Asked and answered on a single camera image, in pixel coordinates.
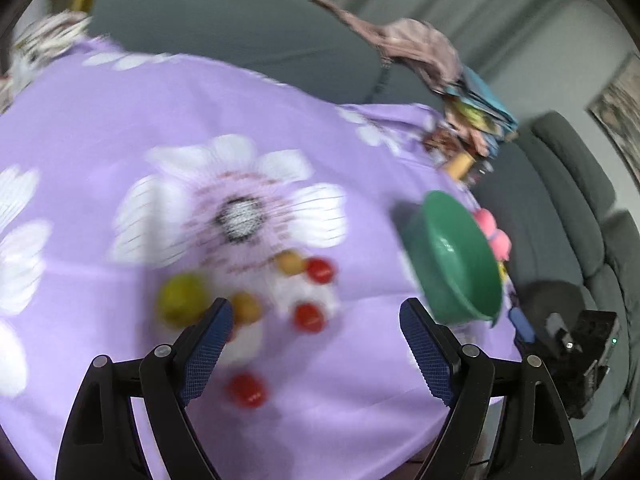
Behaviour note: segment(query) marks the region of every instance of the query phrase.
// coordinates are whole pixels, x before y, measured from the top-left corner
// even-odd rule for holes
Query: flower center
[[[254,236],[264,223],[262,203],[250,196],[229,199],[220,208],[214,222],[222,227],[229,242],[245,242]]]

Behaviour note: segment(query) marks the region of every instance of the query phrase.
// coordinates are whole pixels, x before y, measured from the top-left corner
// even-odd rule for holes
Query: pink balloon
[[[494,234],[497,225],[495,223],[495,218],[491,214],[491,212],[487,209],[478,209],[474,213],[474,219],[478,224],[478,227],[484,233],[484,236],[487,238]]]
[[[489,240],[489,245],[494,252],[496,260],[499,262],[508,261],[509,253],[511,252],[511,240],[509,240],[507,233],[498,229],[491,240]]]

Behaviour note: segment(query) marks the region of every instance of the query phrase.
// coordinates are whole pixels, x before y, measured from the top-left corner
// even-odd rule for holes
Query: gray sofa
[[[91,32],[128,50],[186,52],[258,70],[335,103],[442,108],[414,73],[394,64],[306,0],[96,0]],[[599,478],[640,416],[640,236],[578,134],[557,113],[503,147],[475,190],[513,241],[508,268],[521,294],[536,280],[582,287],[589,308],[613,310],[622,334],[612,368],[583,420],[572,420],[585,476]]]

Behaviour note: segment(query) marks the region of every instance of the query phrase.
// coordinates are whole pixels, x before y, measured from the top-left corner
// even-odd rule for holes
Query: metal bolt
[[[98,357],[94,359],[93,364],[96,368],[102,368],[108,362],[109,360],[107,359],[106,355],[98,355]]]
[[[169,345],[160,345],[154,350],[154,355],[156,357],[167,357],[170,353],[171,347]]]
[[[480,349],[476,345],[464,345],[462,347],[462,353],[467,357],[478,357],[480,355]]]
[[[527,363],[529,363],[534,368],[540,368],[542,366],[542,359],[540,359],[537,355],[530,355],[527,357]]]

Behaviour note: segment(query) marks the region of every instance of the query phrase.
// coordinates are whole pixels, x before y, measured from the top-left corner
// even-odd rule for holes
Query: green bowl
[[[441,191],[429,193],[400,237],[438,323],[497,320],[502,304],[498,264],[462,204]]]

